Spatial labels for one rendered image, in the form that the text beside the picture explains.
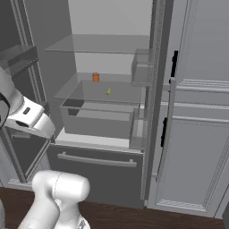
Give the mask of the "grey cupboard door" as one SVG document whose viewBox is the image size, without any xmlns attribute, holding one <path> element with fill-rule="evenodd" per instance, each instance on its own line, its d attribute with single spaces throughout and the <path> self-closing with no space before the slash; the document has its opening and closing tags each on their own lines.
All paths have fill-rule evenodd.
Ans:
<svg viewBox="0 0 229 229">
<path fill-rule="evenodd" d="M 180 90 L 229 93 L 229 0 L 187 0 L 176 79 Z"/>
<path fill-rule="evenodd" d="M 162 141 L 160 107 L 148 207 L 213 217 L 229 185 L 229 106 L 176 103 Z"/>
</svg>

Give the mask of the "grey fridge door with bins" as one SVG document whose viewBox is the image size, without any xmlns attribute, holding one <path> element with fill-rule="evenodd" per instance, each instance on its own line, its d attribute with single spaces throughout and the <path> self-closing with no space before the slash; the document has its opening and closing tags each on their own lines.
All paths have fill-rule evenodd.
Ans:
<svg viewBox="0 0 229 229">
<path fill-rule="evenodd" d="M 151 173 L 155 155 L 157 125 L 159 121 L 159 108 L 165 77 L 165 62 L 168 48 L 168 41 L 171 29 L 174 0 L 153 0 L 150 39 L 149 39 L 149 60 L 153 63 L 151 71 L 151 82 L 145 92 L 144 107 L 147 110 L 148 127 L 146 148 L 143 153 L 140 198 L 145 200 L 149 195 Z"/>
</svg>

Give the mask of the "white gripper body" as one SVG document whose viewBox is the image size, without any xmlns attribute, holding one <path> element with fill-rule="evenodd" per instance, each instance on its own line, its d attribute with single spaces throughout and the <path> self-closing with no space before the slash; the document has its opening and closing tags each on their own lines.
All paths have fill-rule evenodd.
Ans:
<svg viewBox="0 0 229 229">
<path fill-rule="evenodd" d="M 55 133 L 55 126 L 46 114 L 36 116 L 29 114 L 10 115 L 6 119 L 5 126 L 45 139 L 50 139 Z"/>
</svg>

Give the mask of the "clear fridge crisper drawer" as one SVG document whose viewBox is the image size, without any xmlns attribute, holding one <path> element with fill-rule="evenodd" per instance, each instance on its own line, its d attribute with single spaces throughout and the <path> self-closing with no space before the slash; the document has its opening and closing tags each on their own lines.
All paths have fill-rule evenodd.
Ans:
<svg viewBox="0 0 229 229">
<path fill-rule="evenodd" d="M 70 134 L 128 139 L 131 114 L 139 104 L 67 98 L 61 105 L 64 130 Z"/>
</svg>

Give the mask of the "clear fridge door bin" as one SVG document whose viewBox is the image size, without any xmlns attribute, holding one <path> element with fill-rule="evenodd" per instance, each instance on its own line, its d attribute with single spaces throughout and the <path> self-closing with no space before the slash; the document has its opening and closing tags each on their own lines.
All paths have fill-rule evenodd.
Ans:
<svg viewBox="0 0 229 229">
<path fill-rule="evenodd" d="M 134 108 L 131 114 L 129 148 L 144 150 L 147 142 L 148 117 L 147 110 Z"/>
<path fill-rule="evenodd" d="M 153 63 L 149 60 L 147 49 L 137 49 L 131 64 L 131 84 L 136 87 L 147 87 L 151 82 Z"/>
</svg>

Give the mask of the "grey fridge door shelf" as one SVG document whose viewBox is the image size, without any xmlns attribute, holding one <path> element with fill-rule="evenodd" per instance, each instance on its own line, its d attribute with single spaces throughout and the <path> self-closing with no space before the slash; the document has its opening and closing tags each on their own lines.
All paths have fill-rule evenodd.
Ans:
<svg viewBox="0 0 229 229">
<path fill-rule="evenodd" d="M 13 77 L 37 61 L 37 49 L 32 45 L 16 45 L 0 53 L 0 66 Z"/>
</svg>

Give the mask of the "dark grey freezer drawer front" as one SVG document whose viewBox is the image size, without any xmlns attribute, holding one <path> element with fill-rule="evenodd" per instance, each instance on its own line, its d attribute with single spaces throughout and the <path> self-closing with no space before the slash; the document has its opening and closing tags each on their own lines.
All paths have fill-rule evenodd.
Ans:
<svg viewBox="0 0 229 229">
<path fill-rule="evenodd" d="M 132 159 L 137 163 L 137 166 L 93 165 L 59 159 L 57 155 L 63 152 L 70 156 L 114 161 L 129 161 Z M 52 170 L 78 174 L 89 180 L 90 193 L 87 201 L 120 207 L 143 208 L 144 200 L 140 198 L 143 155 L 51 144 L 47 150 L 47 157 Z"/>
</svg>

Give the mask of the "glass fridge shelf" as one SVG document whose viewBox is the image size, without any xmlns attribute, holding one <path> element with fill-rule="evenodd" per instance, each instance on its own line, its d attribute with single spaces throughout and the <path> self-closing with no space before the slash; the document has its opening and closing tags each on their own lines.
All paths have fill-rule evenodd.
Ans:
<svg viewBox="0 0 229 229">
<path fill-rule="evenodd" d="M 130 103 L 140 102 L 140 88 L 133 87 L 130 75 L 99 74 L 99 82 L 92 80 L 92 74 L 75 73 L 55 94 L 55 98 L 84 99 L 98 102 Z"/>
<path fill-rule="evenodd" d="M 46 51 L 100 54 L 134 54 L 149 47 L 149 36 L 145 35 L 97 35 L 71 34 Z"/>
</svg>

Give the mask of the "grey fridge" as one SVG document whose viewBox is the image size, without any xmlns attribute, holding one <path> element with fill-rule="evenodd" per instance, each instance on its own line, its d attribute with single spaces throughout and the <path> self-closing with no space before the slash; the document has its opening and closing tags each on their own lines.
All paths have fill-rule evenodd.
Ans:
<svg viewBox="0 0 229 229">
<path fill-rule="evenodd" d="M 141 154 L 129 148 L 128 139 L 66 133 L 61 105 L 55 98 L 60 88 L 78 72 L 131 76 L 134 54 L 100 54 L 46 51 L 71 34 L 145 35 L 150 38 L 153 0 L 23 0 L 30 32 L 38 50 L 38 67 L 55 124 L 51 144 L 122 151 Z M 144 107 L 146 89 L 140 88 Z"/>
</svg>

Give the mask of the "grey fridge door with shelves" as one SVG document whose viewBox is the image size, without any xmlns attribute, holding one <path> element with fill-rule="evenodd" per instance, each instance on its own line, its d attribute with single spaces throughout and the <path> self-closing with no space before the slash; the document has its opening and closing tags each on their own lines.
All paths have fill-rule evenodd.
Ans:
<svg viewBox="0 0 229 229">
<path fill-rule="evenodd" d="M 24 2 L 22 0 L 0 0 L 0 2 L 9 4 L 20 45 L 33 46 Z M 29 64 L 24 70 L 15 73 L 13 80 L 26 97 L 38 102 L 49 113 L 37 63 Z M 6 173 L 6 186 L 30 190 L 35 173 L 47 168 L 46 150 L 50 140 L 8 127 L 1 130 L 0 139 L 4 145 L 4 155 L 0 161 Z"/>
</svg>

